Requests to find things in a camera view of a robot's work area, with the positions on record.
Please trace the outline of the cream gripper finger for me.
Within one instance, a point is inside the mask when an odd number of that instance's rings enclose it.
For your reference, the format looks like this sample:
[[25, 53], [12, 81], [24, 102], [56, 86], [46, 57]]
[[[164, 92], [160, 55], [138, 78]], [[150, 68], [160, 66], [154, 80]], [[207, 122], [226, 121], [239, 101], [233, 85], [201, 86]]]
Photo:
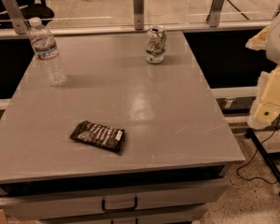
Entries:
[[270, 26], [266, 26], [260, 32], [258, 32], [253, 37], [249, 38], [245, 46], [252, 50], [266, 50], [267, 45], [267, 35]]
[[280, 65], [271, 73], [261, 72], [258, 80], [258, 93], [253, 102], [247, 124], [261, 130], [270, 126], [280, 115]]

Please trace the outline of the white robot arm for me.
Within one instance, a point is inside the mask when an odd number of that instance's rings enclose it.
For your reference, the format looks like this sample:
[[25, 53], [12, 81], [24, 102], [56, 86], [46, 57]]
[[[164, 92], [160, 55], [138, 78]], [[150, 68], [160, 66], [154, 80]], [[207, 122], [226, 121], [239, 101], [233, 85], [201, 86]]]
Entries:
[[263, 49], [266, 58], [276, 63], [270, 73], [262, 71], [258, 79], [258, 93], [249, 111], [247, 124], [261, 130], [270, 126], [280, 115], [280, 13], [272, 23], [250, 38], [248, 49]]

